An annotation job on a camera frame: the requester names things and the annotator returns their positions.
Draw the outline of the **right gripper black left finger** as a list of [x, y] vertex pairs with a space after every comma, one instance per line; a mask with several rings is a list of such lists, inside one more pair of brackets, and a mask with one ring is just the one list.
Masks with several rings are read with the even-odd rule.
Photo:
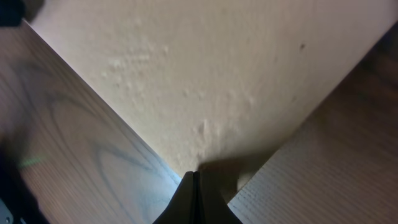
[[191, 224], [194, 206], [193, 172], [186, 172], [169, 204], [153, 224]]

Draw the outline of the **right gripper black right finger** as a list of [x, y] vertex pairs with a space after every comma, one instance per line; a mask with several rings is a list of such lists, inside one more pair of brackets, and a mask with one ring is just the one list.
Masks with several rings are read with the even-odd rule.
[[203, 172], [193, 173], [193, 223], [242, 224]]

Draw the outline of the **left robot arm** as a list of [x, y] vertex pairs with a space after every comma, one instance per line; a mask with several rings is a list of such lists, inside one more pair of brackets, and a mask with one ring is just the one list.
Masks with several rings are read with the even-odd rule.
[[17, 27], [25, 16], [25, 4], [22, 0], [0, 1], [1, 27]]

